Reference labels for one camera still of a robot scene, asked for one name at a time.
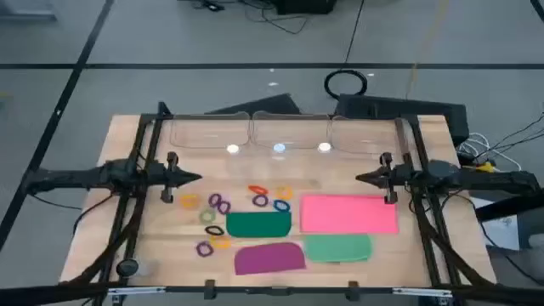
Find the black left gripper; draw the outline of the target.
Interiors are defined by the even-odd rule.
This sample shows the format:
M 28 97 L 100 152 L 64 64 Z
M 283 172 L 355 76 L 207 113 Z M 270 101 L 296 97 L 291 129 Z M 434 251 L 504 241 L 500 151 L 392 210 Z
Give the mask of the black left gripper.
M 173 188 L 194 183 L 202 176 L 178 167 L 179 156 L 174 151 L 167 153 L 167 164 L 153 161 L 147 167 L 147 182 L 149 185 L 162 185 L 160 198 L 165 203 L 173 203 Z

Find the pink cloth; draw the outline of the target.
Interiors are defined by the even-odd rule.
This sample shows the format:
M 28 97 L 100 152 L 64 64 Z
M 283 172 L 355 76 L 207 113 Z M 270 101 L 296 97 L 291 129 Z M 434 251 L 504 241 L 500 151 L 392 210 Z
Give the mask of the pink cloth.
M 304 195 L 300 230 L 308 234 L 398 234 L 394 204 L 380 195 Z

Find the light green cloth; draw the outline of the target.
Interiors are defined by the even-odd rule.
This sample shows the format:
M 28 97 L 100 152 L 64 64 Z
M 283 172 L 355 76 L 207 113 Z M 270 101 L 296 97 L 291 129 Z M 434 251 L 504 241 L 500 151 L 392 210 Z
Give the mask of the light green cloth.
M 318 263 L 365 261 L 372 254 L 372 241 L 368 235 L 306 235 L 303 249 Z

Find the dark green cloth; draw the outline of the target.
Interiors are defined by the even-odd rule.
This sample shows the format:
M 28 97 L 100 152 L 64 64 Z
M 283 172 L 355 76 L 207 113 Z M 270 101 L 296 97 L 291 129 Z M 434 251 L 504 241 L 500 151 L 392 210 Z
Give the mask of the dark green cloth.
M 278 238 L 292 227 L 290 212 L 232 212 L 226 216 L 226 229 L 236 238 Z

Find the magenta cloth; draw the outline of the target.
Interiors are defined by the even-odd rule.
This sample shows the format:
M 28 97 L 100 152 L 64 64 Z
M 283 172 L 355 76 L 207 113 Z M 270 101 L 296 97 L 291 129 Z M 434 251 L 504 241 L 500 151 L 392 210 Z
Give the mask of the magenta cloth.
M 279 242 L 241 248 L 234 266 L 236 275 L 255 275 L 305 269 L 306 262 L 298 244 Z

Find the clear plastic bin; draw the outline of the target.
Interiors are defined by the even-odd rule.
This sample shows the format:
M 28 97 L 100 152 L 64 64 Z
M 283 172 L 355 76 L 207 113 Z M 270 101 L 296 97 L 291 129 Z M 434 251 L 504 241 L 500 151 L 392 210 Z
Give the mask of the clear plastic bin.
M 395 120 L 348 119 L 335 116 L 330 123 L 331 144 L 354 154 L 381 155 L 401 152 Z
M 176 115 L 170 144 L 188 149 L 226 149 L 249 141 L 251 117 L 243 111 L 222 115 Z
M 252 115 L 252 142 L 269 148 L 316 149 L 329 141 L 328 115 L 287 115 L 258 111 Z

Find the large black case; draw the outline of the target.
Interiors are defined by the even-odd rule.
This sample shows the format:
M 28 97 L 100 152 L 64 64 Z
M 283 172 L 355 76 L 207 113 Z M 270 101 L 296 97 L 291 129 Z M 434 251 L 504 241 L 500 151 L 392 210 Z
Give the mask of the large black case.
M 349 119 L 374 120 L 388 120 L 404 115 L 443 116 L 454 146 L 460 145 L 469 136 L 465 105 L 342 94 L 334 115 Z

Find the flat black panel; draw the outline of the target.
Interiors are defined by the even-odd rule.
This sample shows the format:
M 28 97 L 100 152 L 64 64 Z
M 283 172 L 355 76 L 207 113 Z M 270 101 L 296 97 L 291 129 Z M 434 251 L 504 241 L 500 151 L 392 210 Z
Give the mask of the flat black panel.
M 282 93 L 263 99 L 257 99 L 238 105 L 224 107 L 207 112 L 207 115 L 230 115 L 237 112 L 246 112 L 252 116 L 255 112 L 266 111 L 273 114 L 301 115 L 302 112 L 293 101 L 289 93 Z

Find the black-capped cylinder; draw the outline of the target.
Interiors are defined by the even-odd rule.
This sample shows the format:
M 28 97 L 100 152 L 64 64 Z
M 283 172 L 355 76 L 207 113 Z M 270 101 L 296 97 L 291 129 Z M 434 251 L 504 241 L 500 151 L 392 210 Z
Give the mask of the black-capped cylinder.
M 158 266 L 156 260 L 127 258 L 116 265 L 116 273 L 121 278 L 147 277 L 153 275 Z

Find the black metal beam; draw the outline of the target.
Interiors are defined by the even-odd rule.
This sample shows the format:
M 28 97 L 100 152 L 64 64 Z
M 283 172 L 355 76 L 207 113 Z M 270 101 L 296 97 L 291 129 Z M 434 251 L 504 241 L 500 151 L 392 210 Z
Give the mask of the black metal beam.
M 544 188 L 528 195 L 514 195 L 506 191 L 477 191 L 472 196 L 490 201 L 490 204 L 475 209 L 477 219 L 482 222 L 544 207 Z

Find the white paper sheet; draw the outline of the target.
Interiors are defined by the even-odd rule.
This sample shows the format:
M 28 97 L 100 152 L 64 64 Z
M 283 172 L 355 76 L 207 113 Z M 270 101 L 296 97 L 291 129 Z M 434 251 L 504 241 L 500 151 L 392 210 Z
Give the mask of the white paper sheet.
M 488 246 L 501 247 L 511 251 L 520 249 L 518 218 L 515 215 L 485 221 L 482 225 L 487 234 L 486 244 Z

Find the black equipment box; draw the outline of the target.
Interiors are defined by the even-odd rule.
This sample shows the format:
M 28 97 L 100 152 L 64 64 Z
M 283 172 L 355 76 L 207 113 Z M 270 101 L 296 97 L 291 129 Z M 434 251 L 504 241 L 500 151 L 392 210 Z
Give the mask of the black equipment box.
M 337 0 L 270 0 L 277 14 L 329 14 Z

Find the grey metal platform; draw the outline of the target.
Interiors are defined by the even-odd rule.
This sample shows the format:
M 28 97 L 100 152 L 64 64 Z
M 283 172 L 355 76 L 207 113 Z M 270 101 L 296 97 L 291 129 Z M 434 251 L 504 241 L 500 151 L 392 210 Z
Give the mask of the grey metal platform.
M 0 20 L 56 21 L 50 0 L 0 0 Z

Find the black metal rig frame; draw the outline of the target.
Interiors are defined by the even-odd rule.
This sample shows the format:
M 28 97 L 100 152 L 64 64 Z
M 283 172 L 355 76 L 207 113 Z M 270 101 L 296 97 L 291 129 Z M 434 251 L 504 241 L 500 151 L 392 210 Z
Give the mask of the black metal rig frame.
M 360 295 L 392 293 L 393 287 L 450 290 L 456 299 L 494 303 L 544 306 L 544 290 L 507 287 L 496 284 L 485 254 L 480 223 L 475 209 L 490 204 L 473 192 L 501 190 L 427 190 L 396 186 L 398 234 L 308 234 L 300 230 L 299 207 L 310 194 L 385 196 L 386 191 L 355 179 L 357 174 L 380 167 L 380 155 L 354 154 L 334 150 L 333 161 L 321 161 L 316 149 L 289 149 L 287 160 L 274 161 L 272 148 L 252 142 L 252 116 L 249 141 L 241 145 L 241 157 L 230 161 L 226 149 L 188 149 L 170 144 L 172 114 L 159 105 L 155 114 L 116 116 L 102 151 L 102 165 L 110 160 L 129 159 L 130 165 L 144 169 L 157 160 L 167 162 L 167 153 L 178 155 L 178 166 L 198 173 L 202 179 L 173 188 L 173 203 L 165 203 L 162 185 L 143 186 L 134 193 L 113 194 L 107 189 L 90 189 L 90 200 L 105 192 L 110 198 L 96 213 L 84 219 L 76 230 L 61 282 L 55 286 L 34 286 L 0 290 L 0 302 L 9 305 L 59 303 L 81 298 L 100 298 L 111 288 L 127 286 L 165 286 L 166 292 L 200 292 L 205 280 L 216 281 L 221 293 L 288 296 L 296 293 L 341 293 L 349 281 L 357 281 Z M 458 167 L 456 151 L 446 121 L 441 116 L 400 116 L 395 120 L 401 152 L 392 164 L 411 156 L 414 168 L 421 170 L 432 160 Z M 257 195 L 247 186 L 266 188 L 269 204 L 257 207 Z M 236 238 L 227 232 L 230 213 L 278 212 L 273 208 L 276 189 L 293 189 L 292 227 L 278 238 Z M 208 197 L 219 193 L 231 203 L 222 215 L 208 205 Z M 181 195 L 196 194 L 200 206 L 183 208 Z M 212 208 L 216 218 L 202 224 L 199 213 Z M 228 249 L 214 249 L 202 258 L 196 253 L 201 241 L 210 243 L 205 232 L 209 225 L 224 229 L 231 240 Z M 368 235 L 372 254 L 365 261 L 318 263 L 308 259 L 303 249 L 306 235 Z M 291 242 L 303 250 L 305 269 L 255 275 L 236 275 L 235 254 L 243 247 Z M 127 258 L 156 260 L 156 272 L 147 277 L 121 278 L 116 265 Z

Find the silver metal bracket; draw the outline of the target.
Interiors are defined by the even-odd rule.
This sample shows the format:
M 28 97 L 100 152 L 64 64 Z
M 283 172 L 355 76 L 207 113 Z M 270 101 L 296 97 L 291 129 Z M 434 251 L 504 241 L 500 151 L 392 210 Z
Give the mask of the silver metal bracket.
M 392 293 L 397 295 L 432 297 L 432 298 L 452 298 L 450 290 L 434 289 L 434 288 L 410 288 L 410 287 L 393 287 Z
M 165 293 L 167 288 L 165 286 L 127 286 L 116 287 L 108 290 L 108 296 L 128 296 L 138 294 L 157 294 Z

